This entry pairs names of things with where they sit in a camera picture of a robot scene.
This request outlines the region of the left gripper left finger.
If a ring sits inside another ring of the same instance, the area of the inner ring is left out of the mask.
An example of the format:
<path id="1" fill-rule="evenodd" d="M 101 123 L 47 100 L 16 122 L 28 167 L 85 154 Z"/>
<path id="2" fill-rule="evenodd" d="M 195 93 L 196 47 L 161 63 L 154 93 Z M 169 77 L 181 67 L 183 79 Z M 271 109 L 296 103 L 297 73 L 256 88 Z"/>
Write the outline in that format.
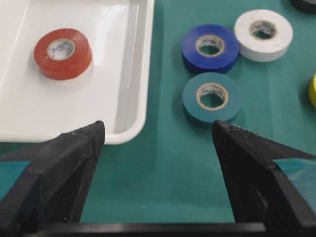
<path id="1" fill-rule="evenodd" d="M 105 142 L 101 121 L 0 157 L 0 234 L 76 223 Z"/>

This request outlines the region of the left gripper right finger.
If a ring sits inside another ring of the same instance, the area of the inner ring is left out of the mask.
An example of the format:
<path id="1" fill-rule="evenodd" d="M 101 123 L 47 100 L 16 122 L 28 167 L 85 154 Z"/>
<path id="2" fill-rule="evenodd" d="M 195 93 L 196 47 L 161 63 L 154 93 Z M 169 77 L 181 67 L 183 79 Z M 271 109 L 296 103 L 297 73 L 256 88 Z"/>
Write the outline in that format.
<path id="1" fill-rule="evenodd" d="M 236 222 L 261 222 L 271 237 L 316 235 L 315 211 L 274 163 L 314 155 L 220 120 L 212 139 Z"/>

